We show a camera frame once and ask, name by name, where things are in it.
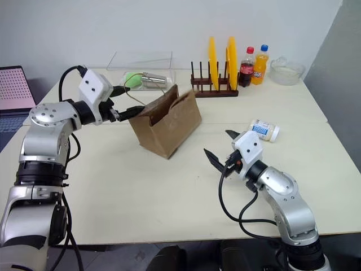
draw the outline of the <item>pill bottle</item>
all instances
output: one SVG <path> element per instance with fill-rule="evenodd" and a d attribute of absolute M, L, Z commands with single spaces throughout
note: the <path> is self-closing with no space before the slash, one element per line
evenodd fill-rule
<path fill-rule="evenodd" d="M 278 126 L 262 120 L 252 120 L 249 130 L 257 132 L 260 139 L 270 142 L 274 142 L 280 132 L 280 128 Z"/>

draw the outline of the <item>brown paper bag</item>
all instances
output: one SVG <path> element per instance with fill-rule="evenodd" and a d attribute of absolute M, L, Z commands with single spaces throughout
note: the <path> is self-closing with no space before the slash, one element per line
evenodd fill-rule
<path fill-rule="evenodd" d="M 140 145 L 169 158 L 201 120 L 193 91 L 179 97 L 174 85 L 129 122 Z"/>

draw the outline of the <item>table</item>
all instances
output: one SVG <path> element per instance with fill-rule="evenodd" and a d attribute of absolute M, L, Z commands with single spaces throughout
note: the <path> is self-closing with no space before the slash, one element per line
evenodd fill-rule
<path fill-rule="evenodd" d="M 105 75 L 109 81 L 117 85 L 122 77 L 121 71 L 95 69 Z M 190 72 L 177 70 L 175 82 L 179 92 L 191 89 Z M 79 100 L 78 85 L 81 78 L 77 71 L 71 72 L 63 84 L 63 99 Z M 41 103 L 57 102 L 58 87 L 56 84 L 44 97 Z M 300 81 L 295 86 L 281 86 L 266 77 L 262 85 L 251 85 L 248 88 L 239 87 L 238 97 L 216 99 L 197 99 L 203 123 L 249 123 L 252 119 L 262 119 L 269 122 L 326 122 L 327 119 L 313 99 L 307 87 Z M 132 96 L 148 103 L 161 95 L 160 91 L 131 91 Z M 132 106 L 140 105 L 125 94 L 112 99 L 114 108 L 123 111 Z"/>
<path fill-rule="evenodd" d="M 113 84 L 115 74 L 105 74 Z M 73 85 L 76 90 L 75 80 L 75 74 L 71 75 L 64 89 L 70 91 Z M 187 89 L 185 81 L 179 80 L 178 84 L 181 92 Z M 44 102 L 57 99 L 55 89 Z M 114 244 L 246 238 L 238 224 L 221 209 L 217 191 L 220 174 L 210 165 L 202 149 L 214 152 L 223 162 L 232 151 L 231 139 L 224 130 L 245 130 L 250 119 L 261 116 L 281 127 L 275 143 L 262 142 L 263 161 L 288 172 L 298 181 L 301 195 L 315 214 L 320 234 L 361 231 L 361 217 L 356 215 L 361 208 L 358 195 L 361 175 L 304 84 L 284 88 L 266 80 L 264 85 L 242 91 L 238 98 L 197 99 L 203 122 L 170 160 L 139 146 L 126 123 L 88 125 L 76 131 L 82 152 L 68 165 L 70 187 L 65 193 L 77 242 Z M 272 93 L 277 96 L 273 100 L 275 107 L 263 110 Z M 136 95 L 154 97 L 150 91 Z M 117 98 L 116 108 L 133 105 L 122 98 Z M 259 104 L 251 106 L 250 103 L 257 100 Z M 300 107 L 307 110 L 285 110 Z M 15 180 L 21 140 L 27 129 L 23 126 L 0 154 L 1 212 L 8 188 Z M 224 182 L 224 201 L 233 215 L 238 215 L 252 196 L 235 174 Z M 271 208 L 262 198 L 245 214 L 245 218 L 272 217 Z M 272 225 L 250 224 L 247 228 L 257 234 L 279 235 Z"/>

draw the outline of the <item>green ball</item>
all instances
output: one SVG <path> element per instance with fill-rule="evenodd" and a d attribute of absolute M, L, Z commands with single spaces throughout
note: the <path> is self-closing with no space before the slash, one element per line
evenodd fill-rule
<path fill-rule="evenodd" d="M 136 72 L 129 72 L 127 73 L 125 80 L 128 80 L 132 75 L 136 74 Z M 135 88 L 142 84 L 142 76 L 141 75 L 134 75 L 126 84 L 125 86 L 129 88 Z"/>

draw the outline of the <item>metal cup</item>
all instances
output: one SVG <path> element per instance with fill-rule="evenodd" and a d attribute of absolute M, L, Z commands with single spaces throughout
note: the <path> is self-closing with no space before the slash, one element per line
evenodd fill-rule
<path fill-rule="evenodd" d="M 142 76 L 142 83 L 146 88 L 166 89 L 167 77 L 144 72 L 144 75 Z"/>

